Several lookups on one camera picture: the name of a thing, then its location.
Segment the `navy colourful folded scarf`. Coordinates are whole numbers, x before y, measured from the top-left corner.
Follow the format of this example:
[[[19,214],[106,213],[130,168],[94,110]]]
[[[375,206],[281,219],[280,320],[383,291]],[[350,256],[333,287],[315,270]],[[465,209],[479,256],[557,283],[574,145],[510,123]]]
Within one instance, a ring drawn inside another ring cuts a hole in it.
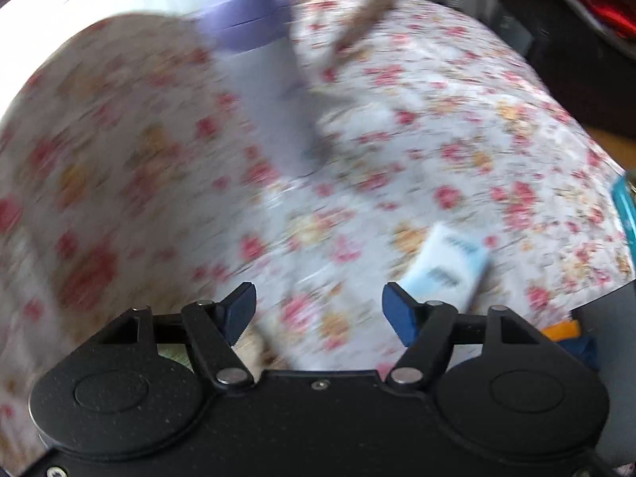
[[[559,322],[542,328],[541,333],[556,342],[593,372],[599,372],[598,349],[593,337],[583,334],[577,320]]]

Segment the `floral tablecloth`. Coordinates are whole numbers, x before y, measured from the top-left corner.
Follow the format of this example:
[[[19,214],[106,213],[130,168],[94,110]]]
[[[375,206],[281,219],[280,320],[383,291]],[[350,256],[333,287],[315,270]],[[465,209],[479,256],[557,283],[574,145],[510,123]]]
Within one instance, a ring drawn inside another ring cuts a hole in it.
[[[43,447],[32,386],[124,310],[175,312],[250,281],[253,370],[375,369],[380,312],[436,223],[491,252],[474,308],[537,328],[632,280],[619,166],[478,21],[397,0],[326,62],[365,0],[297,0],[292,38],[330,156],[263,152],[194,21],[104,19],[32,74],[1,122],[1,464]]]

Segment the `black sofa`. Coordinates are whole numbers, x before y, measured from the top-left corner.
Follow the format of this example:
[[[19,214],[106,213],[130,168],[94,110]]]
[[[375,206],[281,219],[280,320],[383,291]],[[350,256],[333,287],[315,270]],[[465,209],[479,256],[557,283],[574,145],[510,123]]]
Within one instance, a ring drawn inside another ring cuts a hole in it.
[[[578,0],[499,1],[529,32],[525,58],[553,97],[580,123],[633,138],[635,40],[620,38]]]

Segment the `purple white water bottle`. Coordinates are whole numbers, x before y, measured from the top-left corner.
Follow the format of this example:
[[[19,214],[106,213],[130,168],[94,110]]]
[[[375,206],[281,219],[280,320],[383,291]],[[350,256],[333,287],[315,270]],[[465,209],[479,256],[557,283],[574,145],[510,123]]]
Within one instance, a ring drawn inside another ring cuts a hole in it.
[[[273,166],[296,178],[316,173],[324,146],[290,36],[292,0],[212,0],[194,23]]]

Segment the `teal rimmed metal tray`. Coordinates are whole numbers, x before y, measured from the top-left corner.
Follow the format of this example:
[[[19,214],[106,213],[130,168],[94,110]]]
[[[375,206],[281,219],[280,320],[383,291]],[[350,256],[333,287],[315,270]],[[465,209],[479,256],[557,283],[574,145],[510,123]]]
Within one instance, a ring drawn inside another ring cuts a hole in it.
[[[611,197],[625,232],[630,257],[636,262],[635,170],[627,170],[613,184]]]

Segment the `red cushion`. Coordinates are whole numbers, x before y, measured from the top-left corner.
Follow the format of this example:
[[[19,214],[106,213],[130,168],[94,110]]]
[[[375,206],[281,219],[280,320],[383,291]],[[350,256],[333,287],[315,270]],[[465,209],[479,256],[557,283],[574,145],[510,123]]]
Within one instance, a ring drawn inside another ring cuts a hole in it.
[[[625,40],[635,40],[635,8],[624,0],[578,0],[604,26]]]

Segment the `black rectangular box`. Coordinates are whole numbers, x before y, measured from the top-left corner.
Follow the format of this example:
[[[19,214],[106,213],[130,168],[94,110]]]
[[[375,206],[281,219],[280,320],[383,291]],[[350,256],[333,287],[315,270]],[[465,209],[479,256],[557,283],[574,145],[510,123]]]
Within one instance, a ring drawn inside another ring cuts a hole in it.
[[[596,342],[599,378],[610,398],[608,421],[596,451],[613,466],[632,463],[636,448],[635,284],[625,284],[571,314],[582,332]]]

